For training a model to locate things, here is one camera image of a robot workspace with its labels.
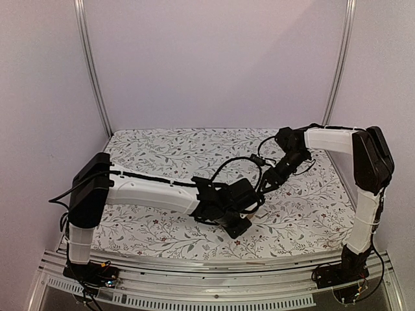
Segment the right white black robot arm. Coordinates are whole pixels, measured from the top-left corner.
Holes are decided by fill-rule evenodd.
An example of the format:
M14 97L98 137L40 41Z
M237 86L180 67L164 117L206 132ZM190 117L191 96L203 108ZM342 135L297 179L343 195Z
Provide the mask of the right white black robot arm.
M279 189L305 161L311 150L347 155L351 161L357 201L353 227L344 254L362 256L373 248L373 237L379 227L385 192L395 170L394 160L382 130L322 126L284 127L274 136L284 156L268 168L258 186L260 195Z

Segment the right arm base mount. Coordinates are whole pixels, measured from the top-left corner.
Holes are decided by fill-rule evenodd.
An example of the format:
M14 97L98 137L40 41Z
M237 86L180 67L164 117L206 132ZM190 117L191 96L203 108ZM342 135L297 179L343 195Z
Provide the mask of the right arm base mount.
M367 258L364 253L342 252L340 263L318 265L311 274L311 280L321 289L364 279L369 276Z

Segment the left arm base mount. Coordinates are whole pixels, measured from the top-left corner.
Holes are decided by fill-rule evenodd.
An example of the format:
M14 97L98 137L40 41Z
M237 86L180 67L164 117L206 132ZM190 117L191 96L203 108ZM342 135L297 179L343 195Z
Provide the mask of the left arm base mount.
M109 260L102 263L89 261L87 264L75 264L67 259L63 276L87 286L113 288L119 281L119 273L120 269Z

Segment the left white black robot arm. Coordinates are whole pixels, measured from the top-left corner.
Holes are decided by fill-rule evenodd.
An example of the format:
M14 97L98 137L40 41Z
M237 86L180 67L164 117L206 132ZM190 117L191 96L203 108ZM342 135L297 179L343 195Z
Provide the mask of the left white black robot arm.
M90 262L93 232L107 205L139 205L189 215L197 222L219 225L232 238L250 226L248 214L263 204L263 196L246 179L232 184L192 177L167 179L111 162L105 152L96 154L73 178L72 187L49 200L59 204L69 197L67 208L67 257L72 272L82 281L97 274Z

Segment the brown cardboard box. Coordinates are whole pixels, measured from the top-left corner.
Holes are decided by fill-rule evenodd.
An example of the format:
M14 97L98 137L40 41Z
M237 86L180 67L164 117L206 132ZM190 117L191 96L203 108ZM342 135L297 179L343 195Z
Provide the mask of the brown cardboard box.
M246 219L248 219L249 221L251 221L251 222L255 222L256 220L260 219L260 216L261 216L261 214L260 214L259 211L255 212L255 213L250 213L250 214L245 214L244 215L244 217Z

